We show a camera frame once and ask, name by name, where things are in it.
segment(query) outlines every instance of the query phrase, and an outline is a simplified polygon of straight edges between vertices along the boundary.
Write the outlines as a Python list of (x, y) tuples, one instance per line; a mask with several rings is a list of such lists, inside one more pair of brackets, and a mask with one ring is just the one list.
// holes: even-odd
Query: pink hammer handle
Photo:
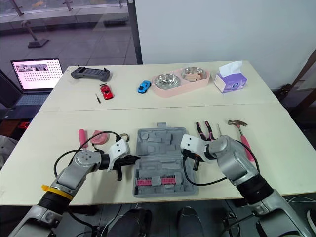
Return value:
[[(82, 146), (87, 140), (87, 138), (85, 137), (85, 131), (83, 129), (80, 129), (78, 131), (78, 134), (79, 134), (80, 146)], [(87, 147), (88, 147), (88, 144), (85, 144), (82, 148), (87, 148)]]
[[(247, 141), (247, 138), (245, 136), (240, 136), (240, 139), (241, 139), (241, 142), (243, 144), (245, 144), (250, 149), (250, 145)], [(254, 158), (252, 157), (251, 153), (246, 148), (245, 148), (245, 151), (246, 151), (246, 155), (247, 155), (248, 160), (255, 161)]]

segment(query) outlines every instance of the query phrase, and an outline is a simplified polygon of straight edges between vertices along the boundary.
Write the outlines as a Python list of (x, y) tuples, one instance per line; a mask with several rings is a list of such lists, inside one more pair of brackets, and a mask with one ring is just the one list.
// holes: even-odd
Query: pliers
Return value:
[(215, 138), (213, 136), (212, 128), (209, 125), (208, 121), (205, 121), (205, 125), (206, 125), (207, 130), (208, 130), (208, 138), (202, 132), (200, 123), (197, 122), (197, 131), (198, 131), (199, 135), (201, 136), (202, 140), (204, 140), (204, 141), (213, 141), (213, 140), (215, 140)]

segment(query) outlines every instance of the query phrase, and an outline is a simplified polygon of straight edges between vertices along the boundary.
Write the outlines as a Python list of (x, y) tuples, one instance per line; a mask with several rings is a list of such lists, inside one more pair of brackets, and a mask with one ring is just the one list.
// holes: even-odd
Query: laptop screen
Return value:
[(22, 90), (52, 90), (63, 75), (58, 58), (11, 60)]

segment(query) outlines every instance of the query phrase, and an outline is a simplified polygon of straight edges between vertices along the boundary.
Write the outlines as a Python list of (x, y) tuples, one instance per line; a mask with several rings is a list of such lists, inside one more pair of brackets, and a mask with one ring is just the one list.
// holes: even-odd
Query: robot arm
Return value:
[(128, 155), (129, 145), (123, 139), (114, 143), (107, 154), (79, 151), (72, 163), (48, 186), (38, 205), (32, 206), (9, 237), (46, 237), (56, 228), (69, 203), (77, 194), (88, 173), (99, 169), (116, 170), (122, 179), (121, 166), (134, 164), (139, 157)]
[(217, 164), (229, 181), (237, 187), (251, 211), (260, 217), (260, 235), (312, 236), (296, 212), (259, 174), (247, 159), (244, 147), (229, 136), (209, 142), (185, 134), (181, 141), (184, 156), (198, 154), (206, 163)]

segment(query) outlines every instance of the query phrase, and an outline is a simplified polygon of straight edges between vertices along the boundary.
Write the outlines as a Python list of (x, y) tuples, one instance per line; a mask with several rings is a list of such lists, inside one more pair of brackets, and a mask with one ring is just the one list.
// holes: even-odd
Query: red toy car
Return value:
[(106, 84), (102, 84), (100, 86), (101, 86), (100, 90), (101, 90), (101, 92), (103, 94), (104, 99), (106, 99), (106, 100), (112, 99), (113, 98), (113, 94), (111, 92), (110, 87), (108, 85), (106, 85)]

